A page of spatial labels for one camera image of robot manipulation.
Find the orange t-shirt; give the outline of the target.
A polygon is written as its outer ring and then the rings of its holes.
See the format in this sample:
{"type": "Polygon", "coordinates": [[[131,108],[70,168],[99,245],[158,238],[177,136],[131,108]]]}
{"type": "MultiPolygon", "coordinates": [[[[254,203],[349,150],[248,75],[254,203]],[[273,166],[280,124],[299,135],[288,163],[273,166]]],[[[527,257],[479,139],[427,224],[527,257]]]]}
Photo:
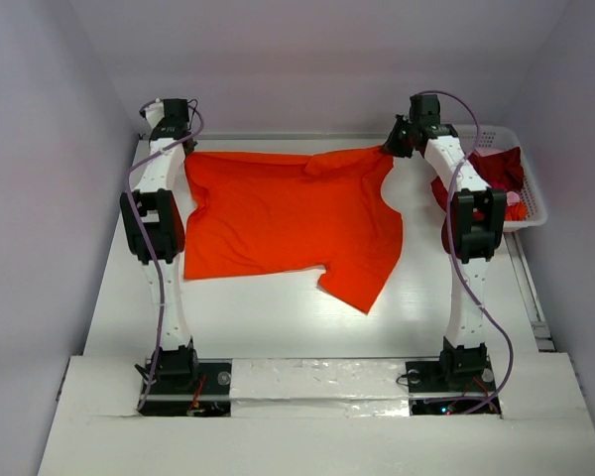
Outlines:
{"type": "Polygon", "coordinates": [[[320,288],[369,312],[404,247],[402,214],[382,195],[393,167],[380,147],[188,155],[184,173],[195,209],[186,222],[183,277],[321,267],[320,288]]]}

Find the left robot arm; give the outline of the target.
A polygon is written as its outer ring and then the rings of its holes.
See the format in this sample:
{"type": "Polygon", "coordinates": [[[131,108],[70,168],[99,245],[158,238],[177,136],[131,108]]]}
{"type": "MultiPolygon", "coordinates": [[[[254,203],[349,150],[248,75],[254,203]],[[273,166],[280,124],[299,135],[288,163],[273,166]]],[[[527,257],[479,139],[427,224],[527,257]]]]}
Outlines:
{"type": "Polygon", "coordinates": [[[157,337],[153,356],[137,370],[148,386],[169,384],[187,392],[198,383],[199,364],[180,295],[185,237],[174,184],[197,132],[186,99],[155,99],[140,114],[150,126],[149,156],[128,173],[120,209],[128,248],[148,280],[157,337]]]}

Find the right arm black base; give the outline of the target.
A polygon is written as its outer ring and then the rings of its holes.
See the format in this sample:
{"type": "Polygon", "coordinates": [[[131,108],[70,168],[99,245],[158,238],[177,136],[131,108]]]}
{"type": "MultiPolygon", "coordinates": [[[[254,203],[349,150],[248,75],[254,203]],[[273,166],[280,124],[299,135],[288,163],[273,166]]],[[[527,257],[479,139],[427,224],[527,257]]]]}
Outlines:
{"type": "Polygon", "coordinates": [[[413,417],[502,413],[490,362],[479,376],[447,377],[438,361],[409,361],[396,383],[408,391],[413,417]]]}

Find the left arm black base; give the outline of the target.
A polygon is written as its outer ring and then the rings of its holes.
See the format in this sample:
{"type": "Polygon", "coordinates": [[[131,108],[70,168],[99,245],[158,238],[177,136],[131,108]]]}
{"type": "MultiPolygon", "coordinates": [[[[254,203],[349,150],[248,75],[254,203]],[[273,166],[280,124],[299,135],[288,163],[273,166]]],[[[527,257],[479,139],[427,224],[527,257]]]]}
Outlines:
{"type": "Polygon", "coordinates": [[[199,380],[154,382],[139,414],[144,417],[229,417],[232,361],[199,363],[199,380]]]}

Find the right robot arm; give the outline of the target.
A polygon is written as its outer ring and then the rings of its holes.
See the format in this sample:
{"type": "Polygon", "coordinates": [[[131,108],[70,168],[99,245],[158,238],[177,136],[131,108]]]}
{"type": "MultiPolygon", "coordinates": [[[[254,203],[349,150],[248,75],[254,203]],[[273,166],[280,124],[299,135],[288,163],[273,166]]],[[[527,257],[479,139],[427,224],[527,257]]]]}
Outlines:
{"type": "Polygon", "coordinates": [[[456,129],[442,121],[440,95],[411,96],[409,113],[396,117],[382,147],[398,158],[420,153],[447,190],[441,240],[452,270],[449,321],[438,358],[410,361],[404,373],[408,389],[429,394],[460,392],[487,368],[484,280],[502,241],[507,205],[506,193],[476,172],[456,129]]]}

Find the white plastic laundry basket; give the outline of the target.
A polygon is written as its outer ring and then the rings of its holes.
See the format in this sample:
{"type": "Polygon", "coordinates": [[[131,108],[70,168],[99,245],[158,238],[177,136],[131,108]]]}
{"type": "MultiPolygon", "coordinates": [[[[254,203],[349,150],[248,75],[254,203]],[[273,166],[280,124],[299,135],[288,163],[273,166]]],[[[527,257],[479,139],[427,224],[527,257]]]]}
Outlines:
{"type": "Polygon", "coordinates": [[[542,226],[547,220],[547,210],[533,174],[529,157],[524,151],[517,135],[510,129],[501,126],[482,125],[478,148],[491,148],[501,152],[519,148],[521,165],[525,172],[524,186],[519,192],[521,202],[526,206],[527,216],[524,220],[506,221],[504,232],[512,233],[528,227],[542,226]]]}

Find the dark red t-shirt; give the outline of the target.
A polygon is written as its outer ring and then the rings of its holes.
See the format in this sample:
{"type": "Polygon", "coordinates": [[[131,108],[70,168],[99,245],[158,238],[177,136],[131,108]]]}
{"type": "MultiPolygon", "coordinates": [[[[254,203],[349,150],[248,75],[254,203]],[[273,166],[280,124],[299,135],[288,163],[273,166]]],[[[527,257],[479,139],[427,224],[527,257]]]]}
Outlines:
{"type": "Polygon", "coordinates": [[[524,221],[528,215],[520,196],[526,179],[521,151],[477,149],[466,160],[441,160],[431,190],[449,214],[442,228],[444,249],[464,263],[489,260],[500,245],[504,223],[524,221]]]}

